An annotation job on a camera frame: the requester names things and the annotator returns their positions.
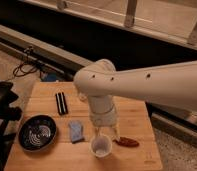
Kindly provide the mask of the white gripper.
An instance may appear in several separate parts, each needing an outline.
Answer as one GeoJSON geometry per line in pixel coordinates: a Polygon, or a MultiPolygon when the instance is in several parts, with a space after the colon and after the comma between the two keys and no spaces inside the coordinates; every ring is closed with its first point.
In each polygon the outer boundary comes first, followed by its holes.
{"type": "Polygon", "coordinates": [[[95,139],[101,137],[101,127],[110,127],[113,133],[114,140],[120,141],[120,134],[117,124],[117,112],[115,108],[112,108],[106,113],[97,114],[95,112],[90,112],[89,114],[90,121],[95,126],[94,133],[95,139]]]}

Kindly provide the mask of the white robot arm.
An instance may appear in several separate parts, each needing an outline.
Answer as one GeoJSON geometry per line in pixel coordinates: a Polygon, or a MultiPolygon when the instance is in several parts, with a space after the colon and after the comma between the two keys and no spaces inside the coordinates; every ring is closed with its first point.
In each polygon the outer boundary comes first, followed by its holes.
{"type": "Polygon", "coordinates": [[[74,85],[87,98],[94,132],[108,127],[116,140],[115,96],[197,112],[197,61],[118,71],[102,59],[80,69],[74,85]]]}

